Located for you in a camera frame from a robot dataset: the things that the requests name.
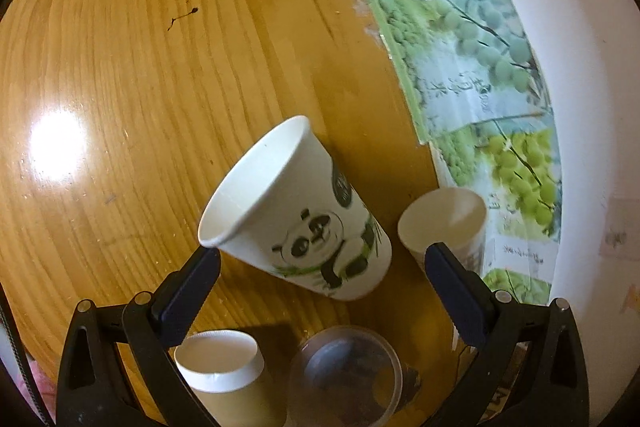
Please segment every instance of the black cable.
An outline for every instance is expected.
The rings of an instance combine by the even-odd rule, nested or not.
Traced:
[[[20,333],[18,333],[14,314],[11,312],[11,307],[9,306],[9,301],[4,293],[4,288],[2,288],[2,283],[0,283],[0,319],[2,319],[2,322],[4,323],[9,342],[11,343],[11,348],[14,351],[15,360],[18,363],[18,368],[20,368],[20,373],[22,374],[22,378],[24,378],[25,386],[27,387],[27,391],[29,392],[33,405],[38,412],[38,416],[47,427],[55,427],[56,424],[53,422],[53,419],[49,414],[49,410],[47,410],[47,406],[44,404],[42,395],[36,386],[36,381],[33,378],[33,373],[29,366],[29,360],[27,359],[27,353],[25,352],[22,341],[20,340]]]

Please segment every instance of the wooden table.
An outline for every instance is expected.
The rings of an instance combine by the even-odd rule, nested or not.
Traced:
[[[225,173],[302,113],[391,237],[390,271],[342,303],[225,255],[194,329],[248,328],[277,373],[317,331],[364,325],[424,380],[394,425],[419,425],[447,396],[450,322],[396,236],[436,180],[364,0],[14,0],[0,86],[0,273],[52,377],[76,303],[156,288],[196,247]]]

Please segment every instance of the transparent plastic container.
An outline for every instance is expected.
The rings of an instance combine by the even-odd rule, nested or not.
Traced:
[[[381,427],[401,396],[402,365],[383,337],[354,326],[328,328],[292,363],[287,424]]]

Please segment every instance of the panda face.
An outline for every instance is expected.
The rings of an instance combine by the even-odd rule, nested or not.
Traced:
[[[284,261],[299,268],[321,264],[329,259],[344,236],[340,218],[332,212],[311,214],[305,209],[301,220],[287,232],[281,245],[275,245],[273,251],[281,254]]]

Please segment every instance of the pink fabric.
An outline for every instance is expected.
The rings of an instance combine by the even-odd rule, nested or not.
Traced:
[[[33,373],[33,379],[36,381],[36,386],[42,395],[42,400],[44,401],[44,405],[47,406],[47,410],[49,410],[49,414],[56,420],[56,386],[50,380],[50,378],[44,374],[44,371],[40,368],[38,363],[35,360],[31,360],[29,362],[29,366],[31,367],[31,372]],[[24,397],[24,399],[31,404],[31,408],[35,410],[35,407],[31,403],[31,397],[29,396],[29,391],[27,391],[27,386],[22,379],[22,375],[18,376],[18,389],[20,393]]]

